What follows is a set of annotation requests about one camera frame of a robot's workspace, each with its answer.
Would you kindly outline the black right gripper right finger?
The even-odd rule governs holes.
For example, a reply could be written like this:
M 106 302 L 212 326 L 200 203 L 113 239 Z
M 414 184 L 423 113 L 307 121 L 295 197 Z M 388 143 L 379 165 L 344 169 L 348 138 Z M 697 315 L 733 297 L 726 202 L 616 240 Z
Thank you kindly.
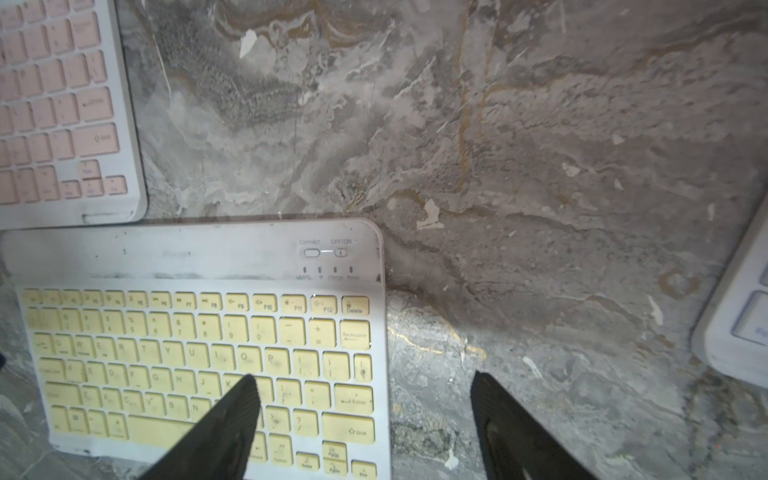
M 489 479 L 592 479 L 492 375 L 477 371 L 470 399 Z

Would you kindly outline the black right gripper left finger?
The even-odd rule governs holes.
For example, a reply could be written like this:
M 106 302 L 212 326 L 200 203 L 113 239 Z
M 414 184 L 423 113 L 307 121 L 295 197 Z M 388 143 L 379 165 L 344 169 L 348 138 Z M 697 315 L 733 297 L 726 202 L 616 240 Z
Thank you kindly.
M 255 378 L 247 374 L 142 477 L 242 479 L 260 409 Z

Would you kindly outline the yellow key keyboard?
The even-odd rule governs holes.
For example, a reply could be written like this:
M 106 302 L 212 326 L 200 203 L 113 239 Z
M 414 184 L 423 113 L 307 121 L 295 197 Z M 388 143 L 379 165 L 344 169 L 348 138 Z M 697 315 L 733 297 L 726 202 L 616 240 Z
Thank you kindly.
M 248 478 L 390 478 L 383 254 L 365 219 L 8 233 L 51 445 L 154 462 L 252 375 Z

